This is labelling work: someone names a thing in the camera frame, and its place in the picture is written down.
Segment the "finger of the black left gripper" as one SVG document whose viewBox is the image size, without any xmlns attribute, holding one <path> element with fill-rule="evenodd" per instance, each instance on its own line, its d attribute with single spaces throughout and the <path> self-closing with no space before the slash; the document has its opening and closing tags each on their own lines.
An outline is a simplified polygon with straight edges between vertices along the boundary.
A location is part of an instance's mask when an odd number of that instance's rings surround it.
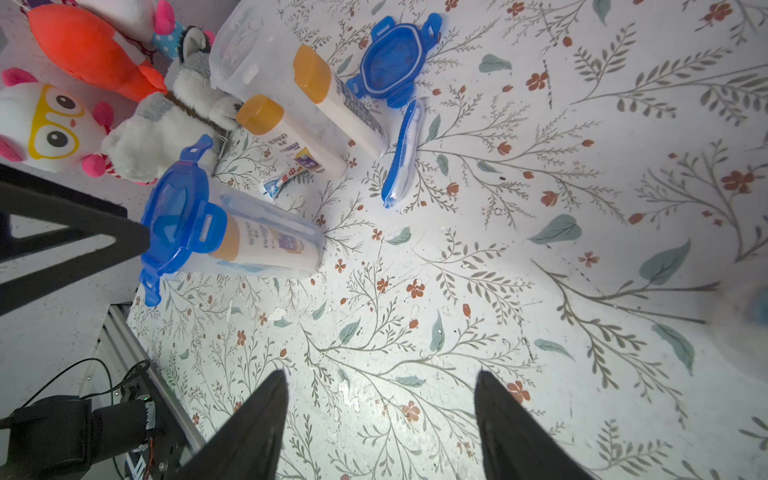
<svg viewBox="0 0 768 480">
<path fill-rule="evenodd" d="M 56 230 L 16 237 L 13 215 L 49 222 Z M 20 260 L 94 236 L 113 242 L 1 284 L 1 313 L 13 312 L 73 283 L 144 254 L 150 230 L 117 204 L 3 165 L 1 167 L 1 261 Z"/>
</svg>

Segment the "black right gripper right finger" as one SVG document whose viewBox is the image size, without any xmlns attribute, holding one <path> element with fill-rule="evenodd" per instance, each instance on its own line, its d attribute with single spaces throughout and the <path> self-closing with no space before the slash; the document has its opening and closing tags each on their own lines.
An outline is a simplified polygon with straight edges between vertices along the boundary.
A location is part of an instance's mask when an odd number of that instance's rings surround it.
<svg viewBox="0 0 768 480">
<path fill-rule="evenodd" d="M 588 479 L 489 371 L 477 375 L 475 415 L 488 479 Z"/>
</svg>

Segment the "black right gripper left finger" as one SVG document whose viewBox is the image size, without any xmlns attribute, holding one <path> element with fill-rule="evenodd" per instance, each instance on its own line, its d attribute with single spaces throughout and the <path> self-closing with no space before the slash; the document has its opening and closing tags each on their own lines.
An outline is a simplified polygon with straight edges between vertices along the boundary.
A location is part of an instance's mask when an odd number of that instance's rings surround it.
<svg viewBox="0 0 768 480">
<path fill-rule="evenodd" d="M 285 373 L 273 371 L 175 479 L 274 479 L 288 410 Z"/>
</svg>

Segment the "yellow cap bottle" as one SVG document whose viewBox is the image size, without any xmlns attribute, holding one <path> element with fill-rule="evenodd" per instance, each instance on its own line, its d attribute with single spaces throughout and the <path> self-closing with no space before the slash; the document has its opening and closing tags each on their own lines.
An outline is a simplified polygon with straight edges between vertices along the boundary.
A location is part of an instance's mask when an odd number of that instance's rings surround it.
<svg viewBox="0 0 768 480">
<path fill-rule="evenodd" d="M 347 164 L 319 143 L 285 109 L 265 95 L 255 95 L 238 110 L 236 121 L 287 161 L 328 180 L 344 176 Z"/>
<path fill-rule="evenodd" d="M 268 269 L 313 271 L 318 248 L 300 236 L 262 222 L 228 214 L 219 248 L 210 253 L 219 265 L 252 274 Z"/>
<path fill-rule="evenodd" d="M 315 50 L 301 44 L 293 70 L 297 86 L 357 146 L 374 159 L 386 153 L 389 138 L 384 127 Z"/>
</svg>

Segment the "clear plastic container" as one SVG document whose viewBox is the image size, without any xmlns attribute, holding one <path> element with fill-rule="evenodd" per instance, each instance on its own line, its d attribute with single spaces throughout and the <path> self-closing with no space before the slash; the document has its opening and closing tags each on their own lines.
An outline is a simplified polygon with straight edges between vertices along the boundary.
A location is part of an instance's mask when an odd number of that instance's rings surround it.
<svg viewBox="0 0 768 480">
<path fill-rule="evenodd" d="M 732 267 L 707 313 L 723 358 L 741 374 L 767 383 L 767 264 Z"/>
<path fill-rule="evenodd" d="M 275 1 L 241 1 L 216 34 L 209 58 L 212 86 L 243 102 L 259 94 L 271 98 L 323 146 L 341 153 L 354 141 L 294 82 L 301 44 L 278 16 Z"/>
<path fill-rule="evenodd" d="M 239 275 L 308 276 L 320 263 L 325 237 L 306 219 L 220 183 L 202 203 L 193 250 Z"/>
</svg>

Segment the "small toothpaste tube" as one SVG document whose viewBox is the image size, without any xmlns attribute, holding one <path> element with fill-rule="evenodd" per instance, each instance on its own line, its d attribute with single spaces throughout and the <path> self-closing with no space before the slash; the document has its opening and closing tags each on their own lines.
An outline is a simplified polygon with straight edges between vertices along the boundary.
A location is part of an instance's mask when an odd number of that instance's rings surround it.
<svg viewBox="0 0 768 480">
<path fill-rule="evenodd" d="M 273 202 L 283 187 L 296 177 L 301 175 L 311 175 L 312 172 L 301 165 L 294 165 L 287 168 L 282 173 L 263 181 L 259 186 L 261 198 Z"/>
</svg>

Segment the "blue toothbrush case back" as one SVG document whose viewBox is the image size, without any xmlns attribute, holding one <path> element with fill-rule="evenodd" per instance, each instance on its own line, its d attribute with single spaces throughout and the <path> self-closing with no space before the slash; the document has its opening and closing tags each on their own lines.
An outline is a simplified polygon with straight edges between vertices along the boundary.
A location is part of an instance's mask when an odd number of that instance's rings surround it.
<svg viewBox="0 0 768 480">
<path fill-rule="evenodd" d="M 395 155 L 382 187 L 382 201 L 385 208 L 396 206 L 406 196 L 415 175 L 415 158 L 420 133 L 425 118 L 424 102 L 411 101 L 401 124 Z"/>
</svg>

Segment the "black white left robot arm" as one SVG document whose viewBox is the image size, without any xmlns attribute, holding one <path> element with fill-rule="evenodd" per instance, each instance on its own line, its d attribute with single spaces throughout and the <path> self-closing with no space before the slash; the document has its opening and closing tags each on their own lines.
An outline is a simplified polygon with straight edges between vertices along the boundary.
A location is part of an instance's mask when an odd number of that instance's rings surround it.
<svg viewBox="0 0 768 480">
<path fill-rule="evenodd" d="M 111 268 L 150 246 L 147 227 L 125 208 L 11 167 L 1 168 L 1 260 L 20 260 L 94 236 L 112 244 L 8 280 L 1 312 L 11 313 Z M 152 442 L 153 400 L 95 409 L 89 396 L 32 397 L 2 419 L 9 431 L 4 479 L 80 479 L 91 466 Z"/>
</svg>

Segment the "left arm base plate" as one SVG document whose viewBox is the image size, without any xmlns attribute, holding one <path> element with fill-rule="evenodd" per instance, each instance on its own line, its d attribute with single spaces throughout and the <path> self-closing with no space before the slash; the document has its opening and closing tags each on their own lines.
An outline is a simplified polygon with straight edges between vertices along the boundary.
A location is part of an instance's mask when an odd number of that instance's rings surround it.
<svg viewBox="0 0 768 480">
<path fill-rule="evenodd" d="M 205 445 L 205 439 L 128 326 L 128 313 L 126 304 L 109 307 L 102 344 L 126 381 L 117 390 L 120 400 L 146 404 L 147 439 L 127 453 L 119 467 L 128 479 L 169 479 Z"/>
</svg>

